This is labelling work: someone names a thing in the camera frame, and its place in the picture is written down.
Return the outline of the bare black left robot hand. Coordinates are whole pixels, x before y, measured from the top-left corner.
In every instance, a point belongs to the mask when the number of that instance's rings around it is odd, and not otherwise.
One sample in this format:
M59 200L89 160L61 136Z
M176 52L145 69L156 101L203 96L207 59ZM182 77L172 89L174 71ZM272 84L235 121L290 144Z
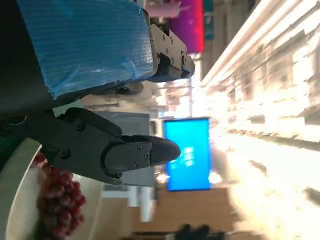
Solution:
M80 107L90 94L143 81L191 77L186 45L127 0L3 0L0 3L0 133L30 138L59 169L109 185L124 172L176 159L180 148Z

